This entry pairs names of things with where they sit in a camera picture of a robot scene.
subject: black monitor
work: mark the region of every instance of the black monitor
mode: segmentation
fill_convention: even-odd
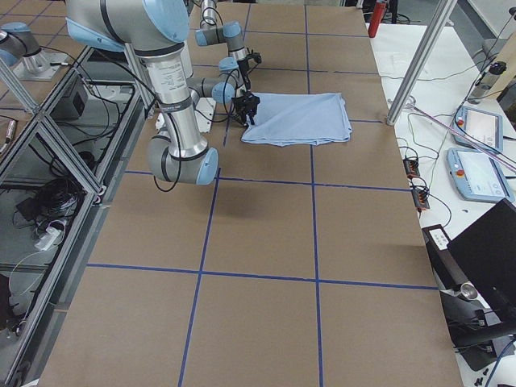
[[[502,199],[448,250],[499,319],[516,320],[516,207]]]

